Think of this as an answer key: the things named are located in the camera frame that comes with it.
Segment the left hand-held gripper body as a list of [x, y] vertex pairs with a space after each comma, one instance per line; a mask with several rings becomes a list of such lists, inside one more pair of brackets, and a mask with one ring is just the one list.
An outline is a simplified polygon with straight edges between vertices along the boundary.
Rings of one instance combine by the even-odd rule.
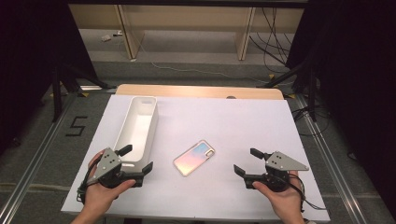
[[134, 188], [142, 187], [145, 175], [141, 171], [133, 173], [122, 171], [123, 162], [120, 158], [113, 149], [106, 148], [96, 163], [96, 170], [93, 176], [88, 179], [87, 185], [100, 183], [106, 188], [114, 189], [124, 181], [134, 179]]

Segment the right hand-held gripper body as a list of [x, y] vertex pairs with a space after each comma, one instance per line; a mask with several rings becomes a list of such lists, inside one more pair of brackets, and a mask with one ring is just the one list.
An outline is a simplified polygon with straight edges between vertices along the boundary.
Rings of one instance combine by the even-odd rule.
[[248, 175], [243, 178], [246, 188], [253, 189], [255, 181], [266, 185], [271, 191], [282, 192], [290, 185], [289, 171], [308, 171], [307, 165], [287, 156], [284, 153], [275, 151], [271, 157], [265, 160], [265, 172], [261, 175]]

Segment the white plastic storage bin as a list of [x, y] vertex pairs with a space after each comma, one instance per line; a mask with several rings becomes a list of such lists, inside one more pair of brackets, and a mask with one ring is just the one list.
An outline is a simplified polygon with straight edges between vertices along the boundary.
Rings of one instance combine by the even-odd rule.
[[114, 146], [120, 150], [127, 145], [132, 150], [121, 157], [121, 170], [140, 172], [149, 164], [150, 151], [159, 119], [157, 99], [151, 96], [132, 98]]

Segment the iridescent phone case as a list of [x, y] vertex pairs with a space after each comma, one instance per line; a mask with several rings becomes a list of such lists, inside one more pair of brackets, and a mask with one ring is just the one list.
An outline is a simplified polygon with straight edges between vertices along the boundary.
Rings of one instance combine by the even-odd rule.
[[177, 170], [188, 176], [215, 155], [216, 150], [206, 140], [200, 140], [173, 160]]

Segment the person's left hand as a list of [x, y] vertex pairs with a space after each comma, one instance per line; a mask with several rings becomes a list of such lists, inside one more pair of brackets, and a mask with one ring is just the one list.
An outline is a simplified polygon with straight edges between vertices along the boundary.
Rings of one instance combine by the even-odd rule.
[[131, 188], [135, 180], [127, 180], [114, 189], [108, 189], [101, 184], [90, 185], [86, 191], [86, 201], [79, 216], [85, 219], [98, 219], [111, 206], [113, 201], [124, 191]]

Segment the person's right hand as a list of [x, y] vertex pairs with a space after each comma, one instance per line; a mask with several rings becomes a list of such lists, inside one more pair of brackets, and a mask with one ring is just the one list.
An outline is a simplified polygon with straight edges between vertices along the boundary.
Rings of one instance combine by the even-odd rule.
[[273, 192], [266, 185], [255, 181], [253, 187], [263, 194], [270, 202], [276, 215], [284, 221], [302, 218], [302, 198], [294, 188], [282, 192]]

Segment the white table cover board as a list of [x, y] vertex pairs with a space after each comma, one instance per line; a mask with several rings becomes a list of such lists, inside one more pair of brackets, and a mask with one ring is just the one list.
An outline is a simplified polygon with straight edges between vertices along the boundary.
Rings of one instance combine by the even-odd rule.
[[[262, 174], [264, 161], [250, 154], [282, 152], [308, 163], [304, 147], [284, 100], [156, 97], [141, 99], [155, 105], [158, 122], [149, 162], [152, 171], [144, 184], [130, 189], [108, 213], [118, 217], [201, 219], [260, 222], [276, 219], [271, 204], [254, 189], [247, 189], [233, 168]], [[214, 155], [184, 176], [176, 157], [201, 140]]]

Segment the black curtain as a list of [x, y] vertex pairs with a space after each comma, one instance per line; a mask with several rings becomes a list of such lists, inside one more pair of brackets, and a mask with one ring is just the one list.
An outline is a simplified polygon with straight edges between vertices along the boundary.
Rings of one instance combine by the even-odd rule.
[[319, 39], [321, 95], [396, 220], [396, 0], [307, 0], [288, 66]]
[[67, 0], [0, 0], [0, 155], [53, 80], [70, 91], [97, 75]]

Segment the light wooden desk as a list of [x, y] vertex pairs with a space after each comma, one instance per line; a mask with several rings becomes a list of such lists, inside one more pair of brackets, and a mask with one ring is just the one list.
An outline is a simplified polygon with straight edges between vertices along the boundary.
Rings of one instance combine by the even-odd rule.
[[69, 6], [80, 29], [121, 30], [134, 59], [147, 30], [233, 32], [237, 58], [245, 59], [251, 33], [293, 34], [303, 12], [280, 7]]

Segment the metal floor rail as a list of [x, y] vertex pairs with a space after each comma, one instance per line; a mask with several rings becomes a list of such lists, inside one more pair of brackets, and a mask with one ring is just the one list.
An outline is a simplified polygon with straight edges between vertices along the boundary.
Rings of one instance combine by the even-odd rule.
[[367, 219], [362, 212], [361, 206], [356, 197], [353, 195], [346, 179], [344, 178], [341, 169], [338, 166], [322, 134], [322, 131], [319, 129], [318, 124], [313, 120], [315, 113], [307, 111], [308, 103], [301, 94], [296, 96], [296, 101], [297, 105], [301, 109], [304, 109], [304, 120], [307, 124], [309, 133], [313, 136], [316, 142], [318, 151], [320, 152], [326, 167], [328, 168], [330, 176], [332, 177], [332, 181], [337, 188], [338, 194], [340, 195], [340, 198], [343, 201], [343, 204], [352, 222], [354, 224], [368, 224]]
[[10, 224], [15, 214], [17, 213], [24, 196], [27, 193], [31, 183], [33, 182], [42, 162], [46, 158], [50, 147], [55, 140], [61, 126], [64, 123], [64, 117], [66, 116], [71, 105], [76, 101], [77, 95], [75, 93], [69, 93], [64, 99], [64, 107], [61, 110], [59, 117], [53, 121], [47, 131], [44, 140], [41, 142], [35, 155], [27, 166], [23, 173], [20, 181], [10, 194], [6, 204], [3, 206], [0, 212], [0, 224]]

